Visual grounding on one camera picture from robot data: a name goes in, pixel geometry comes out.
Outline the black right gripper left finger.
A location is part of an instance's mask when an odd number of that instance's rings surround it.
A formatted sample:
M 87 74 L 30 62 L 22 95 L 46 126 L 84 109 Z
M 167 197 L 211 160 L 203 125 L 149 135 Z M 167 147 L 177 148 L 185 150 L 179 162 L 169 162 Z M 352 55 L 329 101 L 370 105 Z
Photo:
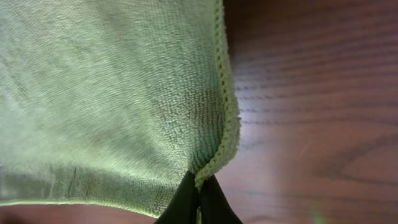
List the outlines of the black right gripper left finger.
M 169 205 L 154 224 L 196 224 L 197 209 L 195 176 L 187 171 Z

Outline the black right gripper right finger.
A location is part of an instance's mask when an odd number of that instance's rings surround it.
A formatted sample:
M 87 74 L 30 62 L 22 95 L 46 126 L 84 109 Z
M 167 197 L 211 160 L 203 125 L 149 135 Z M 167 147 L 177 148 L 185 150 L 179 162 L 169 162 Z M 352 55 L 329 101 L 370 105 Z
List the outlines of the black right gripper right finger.
M 243 224 L 233 212 L 214 175 L 204 181 L 200 192 L 202 224 Z

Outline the light green microfiber cloth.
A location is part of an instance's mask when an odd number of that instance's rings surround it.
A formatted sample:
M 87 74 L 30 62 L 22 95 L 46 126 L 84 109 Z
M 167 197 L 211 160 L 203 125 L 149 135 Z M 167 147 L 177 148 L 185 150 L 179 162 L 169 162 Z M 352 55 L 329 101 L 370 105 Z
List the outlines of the light green microfiber cloth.
M 2 0 L 1 204 L 158 217 L 236 154 L 215 0 Z

